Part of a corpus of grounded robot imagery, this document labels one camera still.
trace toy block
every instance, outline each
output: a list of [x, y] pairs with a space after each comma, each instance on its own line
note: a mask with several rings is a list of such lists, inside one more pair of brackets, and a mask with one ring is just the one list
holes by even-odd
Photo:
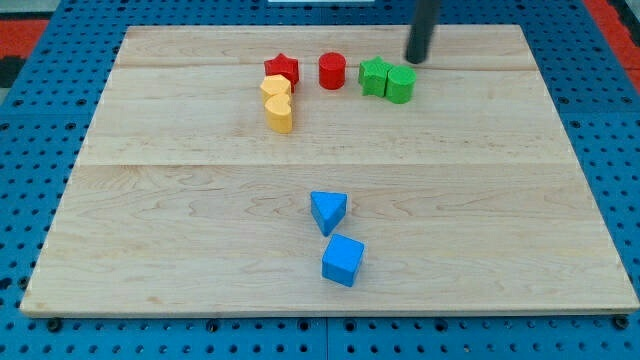
[[363, 253], [363, 243], [333, 234], [322, 256], [322, 277], [352, 287], [360, 269]]
[[387, 74], [393, 65], [382, 60], [380, 56], [360, 63], [358, 83], [362, 85], [362, 95], [384, 97], [387, 87]]
[[300, 79], [298, 59], [289, 58], [280, 53], [271, 60], [264, 62], [265, 75], [282, 75], [291, 82], [291, 92], [295, 92], [295, 85]]
[[264, 104], [267, 125], [275, 132], [288, 134], [293, 130], [291, 114], [291, 96], [285, 93], [276, 94]]
[[394, 104], [404, 104], [411, 100], [416, 72], [409, 66], [396, 66], [387, 74], [385, 97]]
[[347, 60], [336, 52], [325, 53], [318, 60], [319, 83], [327, 90], [340, 89], [345, 82]]
[[347, 213], [347, 195], [322, 191], [311, 192], [311, 215], [322, 235], [329, 234]]
[[260, 84], [260, 90], [262, 91], [262, 103], [265, 104], [270, 97], [277, 94], [291, 96], [291, 82], [282, 75], [265, 76]]

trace red star block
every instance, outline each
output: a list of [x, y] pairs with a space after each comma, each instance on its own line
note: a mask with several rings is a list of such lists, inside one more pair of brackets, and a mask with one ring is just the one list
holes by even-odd
[[294, 92], [294, 86], [298, 83], [298, 59], [289, 58], [280, 53], [271, 60], [264, 62], [265, 75], [282, 75], [291, 82], [291, 92]]

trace blue pegboard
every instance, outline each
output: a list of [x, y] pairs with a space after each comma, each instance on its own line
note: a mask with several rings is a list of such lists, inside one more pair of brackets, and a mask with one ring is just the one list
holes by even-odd
[[[636, 291], [640, 100], [578, 0], [448, 0], [520, 24]], [[0, 358], [639, 358], [640, 317], [31, 320], [17, 307], [129, 25], [406, 24], [413, 2], [63, 0], [0, 108]]]

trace green cylinder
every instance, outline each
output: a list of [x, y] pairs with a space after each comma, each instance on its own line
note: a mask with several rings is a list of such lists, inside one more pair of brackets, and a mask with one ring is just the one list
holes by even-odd
[[394, 104], [404, 104], [411, 100], [416, 72], [409, 66], [395, 66], [389, 70], [385, 97]]

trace green block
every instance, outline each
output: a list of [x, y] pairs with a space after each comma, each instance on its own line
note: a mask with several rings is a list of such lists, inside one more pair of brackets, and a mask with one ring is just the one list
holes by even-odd
[[358, 84], [362, 85], [362, 95], [384, 97], [387, 86], [387, 73], [393, 65], [382, 60], [380, 56], [360, 63]]
[[404, 104], [411, 100], [416, 72], [406, 65], [396, 66], [387, 75], [386, 98], [394, 104]]

